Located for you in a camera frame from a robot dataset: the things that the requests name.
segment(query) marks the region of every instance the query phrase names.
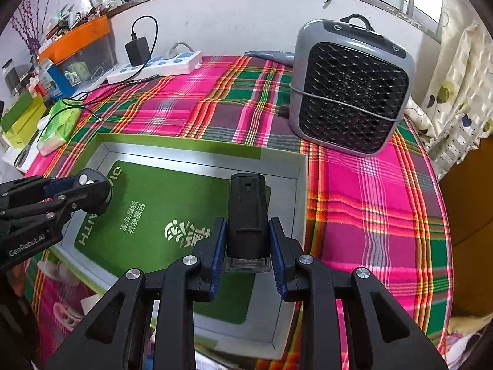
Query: cardboard box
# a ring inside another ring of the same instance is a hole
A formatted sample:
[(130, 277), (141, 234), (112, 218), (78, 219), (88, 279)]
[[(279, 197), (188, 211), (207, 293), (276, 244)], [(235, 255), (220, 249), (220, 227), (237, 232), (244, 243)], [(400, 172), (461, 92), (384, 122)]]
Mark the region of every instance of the cardboard box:
[[(98, 294), (130, 268), (155, 271), (190, 254), (193, 241), (207, 236), (214, 218), (227, 217), (229, 179), (236, 173), (265, 176), (269, 218), (279, 217), (286, 236), (304, 244), (303, 154), (197, 139), (97, 134), (72, 173), (84, 167), (108, 176), (112, 202), (102, 216), (74, 213), (63, 241), (52, 249)], [(194, 305), (195, 340), (217, 351), (279, 359), (294, 307), (281, 301), (272, 271), (224, 274), (214, 302)], [(155, 305), (152, 324), (157, 313)]]
[(36, 132), (38, 121), (46, 112), (41, 96), (23, 92), (19, 100), (5, 113), (0, 122), (7, 140), (16, 149), (23, 149)]

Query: power cord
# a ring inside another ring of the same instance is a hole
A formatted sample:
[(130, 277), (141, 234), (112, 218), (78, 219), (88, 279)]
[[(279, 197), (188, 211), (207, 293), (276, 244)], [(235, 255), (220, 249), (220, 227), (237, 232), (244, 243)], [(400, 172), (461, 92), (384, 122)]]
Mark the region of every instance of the power cord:
[(165, 59), (169, 60), (173, 57), (176, 57), (178, 55), (177, 53), (177, 47), (179, 45), (182, 45), (182, 46), (185, 46), (187, 49), (190, 50), (191, 53), (194, 52), (194, 50), (190, 47), (189, 44), (185, 43), (185, 42), (177, 42), (177, 43), (174, 43), (171, 48), (168, 50), (168, 54), (166, 55), (166, 57), (164, 57)]
[[(115, 83), (115, 87), (114, 88), (111, 88), (110, 90), (108, 90), (107, 92), (103, 93), (101, 96), (98, 96), (97, 98), (95, 98), (94, 100), (91, 100), (91, 101), (87, 101), (87, 102), (83, 102), (85, 100), (87, 100), (87, 97), (89, 96), (90, 93), (92, 92), (95, 92), (101, 88), (106, 88), (108, 85), (101, 85), (91, 91), (83, 91), (83, 92), (79, 92), (77, 93), (76, 95), (74, 95), (72, 98), (70, 99), (62, 99), (62, 102), (63, 104), (65, 104), (67, 107), (65, 108), (62, 108), (61, 110), (59, 110), (55, 115), (53, 115), (50, 120), (47, 122), (46, 126), (43, 128), (43, 131), (41, 133), (43, 133), (46, 128), (48, 127), (48, 125), (53, 121), (54, 118), (56, 118), (59, 114), (61, 114), (62, 112), (66, 111), (66, 110), (70, 110), (70, 109), (75, 109), (75, 108), (80, 108), (82, 110), (85, 110), (85, 111), (88, 111), (93, 117), (95, 117), (99, 122), (102, 122), (103, 119), (101, 117), (99, 117), (93, 110), (91, 110), (90, 108), (87, 108), (86, 106), (88, 105), (92, 105), (92, 104), (96, 104), (96, 103), (100, 103), (101, 101), (103, 100), (106, 100), (108, 97), (110, 97), (111, 95), (114, 95), (115, 93), (118, 93), (120, 91), (122, 91), (123, 89), (129, 87), (129, 86), (132, 86), (132, 85), (136, 85), (136, 84), (139, 84), (139, 83), (144, 83), (144, 82), (148, 82), (149, 80), (152, 80), (154, 79), (155, 77), (152, 76), (150, 78), (145, 78), (145, 79), (139, 79), (137, 81), (132, 81), (132, 79), (134, 79), (136, 76), (138, 76), (142, 70), (145, 68), (145, 66), (149, 63), (151, 57), (152, 57), (152, 54), (154, 53), (154, 48), (156, 47), (156, 42), (157, 42), (157, 36), (158, 36), (158, 33), (159, 33), (159, 25), (157, 23), (157, 19), (155, 17), (152, 17), (151, 15), (142, 15), (141, 17), (138, 17), (134, 23), (132, 24), (132, 39), (135, 40), (137, 38), (137, 35), (135, 33), (135, 30), (134, 30), (134, 27), (135, 27), (135, 24), (142, 18), (151, 18), (155, 25), (156, 25), (156, 33), (154, 35), (154, 43), (152, 44), (152, 48), (151, 48), (151, 51), (150, 51), (150, 57), (149, 59), (142, 65), (142, 67), (140, 67), (140, 69), (135, 73), (133, 74), (132, 76), (128, 77), (127, 79), (123, 80), (123, 81), (120, 81), (118, 83)], [(69, 101), (79, 101), (80, 104), (70, 104), (67, 102), (67, 100)]]
[(344, 103), (343, 101), (338, 101), (338, 100), (334, 100), (333, 98), (328, 98), (328, 97), (323, 97), (323, 96), (312, 95), (311, 93), (306, 93), (306, 92), (304, 92), (302, 90), (298, 90), (297, 88), (295, 88), (293, 86), (292, 83), (289, 83), (289, 87), (291, 88), (291, 90), (295, 91), (296, 93), (300, 93), (300, 95), (308, 96), (308, 97), (312, 97), (312, 98), (317, 98), (319, 100), (328, 101), (330, 103), (336, 103), (336, 104), (339, 104), (339, 105), (343, 105), (344, 107), (353, 108), (353, 109), (358, 110), (360, 112), (363, 112), (365, 114), (371, 115), (372, 117), (383, 119), (383, 120), (386, 120), (386, 121), (400, 122), (402, 120), (402, 118), (403, 118), (403, 117), (400, 117), (400, 118), (384, 117), (383, 115), (379, 115), (379, 114), (376, 114), (374, 112), (365, 110), (364, 108), (356, 107), (355, 105), (351, 105), (349, 103)]

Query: metal screw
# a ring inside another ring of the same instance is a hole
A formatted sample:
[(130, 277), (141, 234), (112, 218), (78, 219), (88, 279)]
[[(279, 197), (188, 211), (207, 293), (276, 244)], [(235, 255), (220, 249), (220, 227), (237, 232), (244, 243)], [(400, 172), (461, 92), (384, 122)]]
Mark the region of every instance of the metal screw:
[(309, 254), (302, 254), (301, 256), (299, 256), (298, 260), (300, 261), (300, 263), (303, 263), (303, 264), (312, 264), (313, 263), (313, 257), (310, 256)]
[(141, 272), (136, 268), (132, 268), (131, 270), (128, 270), (125, 275), (129, 280), (135, 280), (141, 276)]
[(183, 264), (186, 264), (187, 266), (192, 266), (198, 261), (198, 258), (193, 256), (193, 254), (189, 254), (188, 256), (185, 256), (183, 258)]
[(85, 185), (87, 182), (87, 175), (85, 174), (82, 174), (80, 177), (79, 177), (79, 184), (81, 185)]
[(356, 275), (359, 278), (368, 278), (370, 276), (370, 271), (367, 268), (359, 267), (356, 269)]

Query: green card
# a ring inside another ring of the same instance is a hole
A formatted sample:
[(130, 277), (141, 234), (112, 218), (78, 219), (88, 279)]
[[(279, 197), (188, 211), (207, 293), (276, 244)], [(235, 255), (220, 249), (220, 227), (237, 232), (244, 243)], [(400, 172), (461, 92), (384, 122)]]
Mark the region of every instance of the green card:
[[(228, 215), (228, 179), (124, 161), (114, 163), (108, 178), (112, 202), (104, 215), (86, 215), (75, 247), (117, 277), (129, 268), (168, 267), (210, 236), (216, 217)], [(243, 323), (254, 280), (254, 274), (223, 274), (214, 302), (194, 311)]]

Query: white power strip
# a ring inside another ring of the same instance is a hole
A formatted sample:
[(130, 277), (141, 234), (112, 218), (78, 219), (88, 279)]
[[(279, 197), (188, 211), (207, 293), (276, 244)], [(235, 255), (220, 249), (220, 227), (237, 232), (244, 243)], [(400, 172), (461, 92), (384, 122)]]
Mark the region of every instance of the white power strip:
[[(201, 66), (202, 53), (200, 51), (194, 53), (181, 53), (168, 60), (163, 57), (156, 57), (150, 59), (142, 72), (132, 80), (150, 78), (154, 75), (184, 75), (192, 73)], [(108, 75), (108, 83), (112, 84), (124, 81), (137, 73), (141, 67), (142, 65), (132, 66), (129, 63), (120, 64)]]

